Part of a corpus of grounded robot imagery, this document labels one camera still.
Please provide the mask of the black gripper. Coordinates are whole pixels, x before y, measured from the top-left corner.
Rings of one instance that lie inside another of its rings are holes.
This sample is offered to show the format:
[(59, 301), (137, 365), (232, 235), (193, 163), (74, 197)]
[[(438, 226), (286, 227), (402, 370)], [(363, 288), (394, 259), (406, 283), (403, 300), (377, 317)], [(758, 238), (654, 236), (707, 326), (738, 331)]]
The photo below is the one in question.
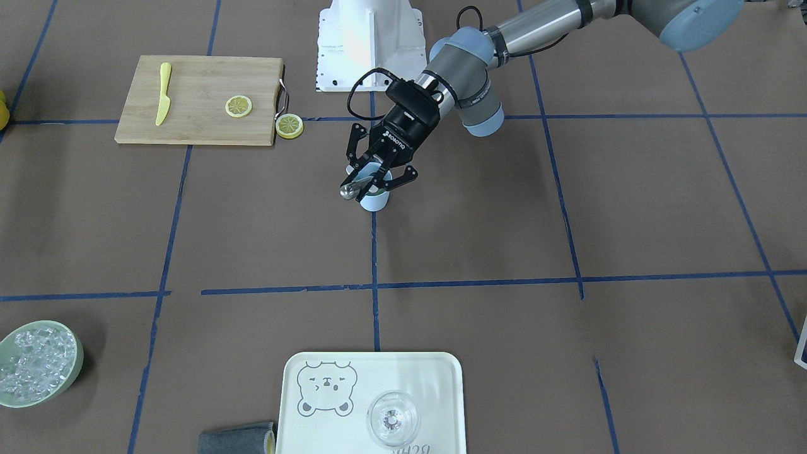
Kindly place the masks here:
[[(348, 165), (346, 167), (346, 183), (354, 183), (372, 174), (371, 164), (380, 160), (384, 170), (411, 163), (415, 151), (424, 143), (436, 126), (427, 126), (415, 121), (406, 121), (395, 124), (385, 120), (385, 116), (378, 116), (377, 124), (367, 129), (355, 123), (352, 125), (351, 135), (346, 149)], [(378, 183), (372, 184), (372, 193), (392, 192), (401, 186), (412, 183), (419, 173), (414, 166), (406, 166), (403, 172), (387, 179), (383, 177)]]

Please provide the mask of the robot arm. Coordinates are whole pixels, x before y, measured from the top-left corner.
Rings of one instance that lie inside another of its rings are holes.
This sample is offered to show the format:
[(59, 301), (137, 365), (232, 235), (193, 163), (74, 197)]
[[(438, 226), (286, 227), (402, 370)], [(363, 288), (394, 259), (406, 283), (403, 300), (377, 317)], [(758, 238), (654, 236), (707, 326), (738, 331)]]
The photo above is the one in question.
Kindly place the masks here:
[(385, 94), (393, 107), (372, 116), (369, 129), (352, 127), (346, 149), (351, 172), (340, 194), (361, 201), (415, 180), (414, 153), (452, 111), (474, 137), (492, 135), (504, 111), (489, 71), (551, 49), (596, 20), (631, 16), (669, 48), (690, 52), (725, 32), (742, 8), (741, 1), (543, 1), (487, 28), (459, 28), (434, 44), (414, 78), (383, 67), (369, 70), (389, 79)]

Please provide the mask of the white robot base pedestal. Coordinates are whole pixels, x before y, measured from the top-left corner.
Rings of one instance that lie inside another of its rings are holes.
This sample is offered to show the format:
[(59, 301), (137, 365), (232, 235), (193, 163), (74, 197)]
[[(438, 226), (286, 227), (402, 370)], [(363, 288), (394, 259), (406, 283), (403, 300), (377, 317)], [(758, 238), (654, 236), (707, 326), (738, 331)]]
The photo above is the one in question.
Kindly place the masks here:
[(423, 15), (409, 1), (332, 1), (317, 23), (320, 92), (349, 92), (374, 68), (405, 80), (426, 68)]

